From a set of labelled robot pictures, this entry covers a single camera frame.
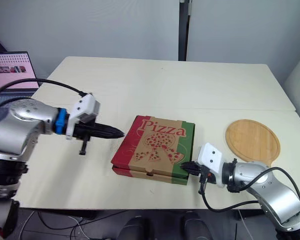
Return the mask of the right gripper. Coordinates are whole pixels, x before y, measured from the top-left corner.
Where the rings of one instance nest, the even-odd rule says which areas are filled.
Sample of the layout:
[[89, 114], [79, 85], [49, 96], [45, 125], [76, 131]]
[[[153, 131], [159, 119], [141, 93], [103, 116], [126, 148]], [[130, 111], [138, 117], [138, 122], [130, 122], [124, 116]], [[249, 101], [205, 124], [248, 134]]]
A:
[[200, 182], [207, 182], [210, 175], [211, 175], [211, 173], [210, 173], [209, 168], [195, 162], [194, 163], [193, 175], [198, 176]]

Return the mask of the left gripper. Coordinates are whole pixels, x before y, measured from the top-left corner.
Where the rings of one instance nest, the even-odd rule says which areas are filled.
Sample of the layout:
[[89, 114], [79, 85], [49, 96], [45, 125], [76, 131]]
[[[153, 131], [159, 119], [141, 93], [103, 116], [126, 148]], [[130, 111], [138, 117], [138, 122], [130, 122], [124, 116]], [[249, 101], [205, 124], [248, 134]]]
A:
[[74, 125], [73, 137], [75, 138], [84, 138], [88, 137], [96, 137], [96, 129], [95, 129], [96, 118], [92, 118], [88, 122], [79, 121]]

